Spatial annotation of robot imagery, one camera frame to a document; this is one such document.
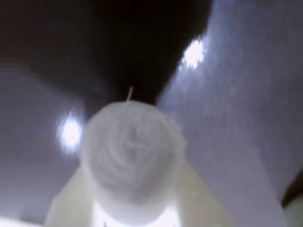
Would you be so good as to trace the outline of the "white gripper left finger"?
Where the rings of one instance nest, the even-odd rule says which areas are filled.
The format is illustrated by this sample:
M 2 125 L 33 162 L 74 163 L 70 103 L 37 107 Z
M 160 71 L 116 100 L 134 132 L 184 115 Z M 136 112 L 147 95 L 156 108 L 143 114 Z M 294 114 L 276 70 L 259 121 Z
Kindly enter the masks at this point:
M 45 219 L 46 227 L 93 227 L 94 191 L 82 166 L 53 198 Z

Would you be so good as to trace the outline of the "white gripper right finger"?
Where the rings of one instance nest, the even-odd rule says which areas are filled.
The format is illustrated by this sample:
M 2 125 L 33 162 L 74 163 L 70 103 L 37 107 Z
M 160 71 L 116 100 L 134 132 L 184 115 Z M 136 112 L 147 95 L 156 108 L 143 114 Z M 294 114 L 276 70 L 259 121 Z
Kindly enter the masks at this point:
M 175 198 L 182 227 L 232 226 L 223 207 L 188 162 L 182 166 Z

